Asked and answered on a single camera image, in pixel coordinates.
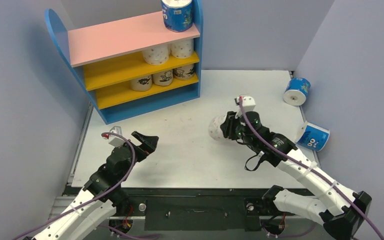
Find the white floral paper roll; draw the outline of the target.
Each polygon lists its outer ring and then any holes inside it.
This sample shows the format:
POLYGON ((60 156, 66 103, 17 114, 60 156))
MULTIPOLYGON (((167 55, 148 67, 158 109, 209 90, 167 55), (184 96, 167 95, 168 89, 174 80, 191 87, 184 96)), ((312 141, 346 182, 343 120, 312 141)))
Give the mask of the white floral paper roll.
POLYGON ((185 39, 170 44, 170 53, 178 59, 189 58, 194 53, 194 39, 185 39))
POLYGON ((224 115, 214 117, 209 126, 208 134, 216 141, 235 140, 236 133, 234 123, 236 121, 236 112, 228 111, 224 115))
POLYGON ((169 60, 170 44, 149 47, 141 51, 146 63, 154 66, 162 65, 169 60))

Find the brown cartoon paper roll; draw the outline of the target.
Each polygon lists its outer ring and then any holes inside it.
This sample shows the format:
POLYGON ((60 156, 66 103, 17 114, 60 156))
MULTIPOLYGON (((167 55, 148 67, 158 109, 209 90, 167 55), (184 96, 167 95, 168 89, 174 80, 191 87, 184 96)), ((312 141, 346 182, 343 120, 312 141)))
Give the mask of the brown cartoon paper roll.
POLYGON ((188 64, 188 65, 176 67, 176 68, 172 69, 172 72, 173 72, 173 76, 175 79, 189 80, 195 74, 195 65, 194 64, 188 64))

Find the blue pink yellow shelf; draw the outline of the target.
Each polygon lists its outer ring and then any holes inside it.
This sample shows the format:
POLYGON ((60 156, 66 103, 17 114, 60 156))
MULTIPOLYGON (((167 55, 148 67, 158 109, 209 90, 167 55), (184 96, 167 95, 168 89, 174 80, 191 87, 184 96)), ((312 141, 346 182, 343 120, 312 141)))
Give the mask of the blue pink yellow shelf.
POLYGON ((196 99, 201 94, 203 11, 192 1, 192 26, 183 32, 165 27, 162 10, 125 19, 67 30, 53 9, 44 20, 49 36, 90 103, 105 124, 196 99), (188 58, 169 55, 166 63, 145 62, 142 51, 193 39, 194 52, 188 58), (134 91, 130 80, 185 65, 195 65, 191 79, 174 78, 168 86, 153 83, 148 91, 134 91))

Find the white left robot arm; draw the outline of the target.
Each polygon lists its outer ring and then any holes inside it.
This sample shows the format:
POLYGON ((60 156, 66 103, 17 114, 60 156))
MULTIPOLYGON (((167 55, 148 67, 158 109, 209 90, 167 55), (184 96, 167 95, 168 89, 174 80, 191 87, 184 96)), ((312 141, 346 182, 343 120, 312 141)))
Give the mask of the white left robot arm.
POLYGON ((135 145, 115 130, 103 132, 104 139, 116 139, 111 154, 84 184, 76 198, 58 216, 21 234, 24 240, 81 240, 108 217, 123 215, 129 209, 129 195, 122 189, 136 163, 157 149, 159 137, 131 134, 135 145))

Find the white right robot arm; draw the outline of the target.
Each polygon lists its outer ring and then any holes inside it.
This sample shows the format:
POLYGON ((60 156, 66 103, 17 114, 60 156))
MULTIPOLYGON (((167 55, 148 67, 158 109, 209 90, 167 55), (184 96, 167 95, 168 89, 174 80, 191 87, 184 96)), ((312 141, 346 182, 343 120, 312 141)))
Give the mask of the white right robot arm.
POLYGON ((269 213, 288 212, 321 226, 336 240, 350 240, 363 222, 368 221, 372 198, 356 192, 330 177, 309 160, 286 136, 270 131, 255 111, 242 116, 229 111, 214 124, 221 137, 252 150, 258 163, 268 162, 302 184, 313 197, 299 195, 273 185, 262 197, 262 207, 269 213))

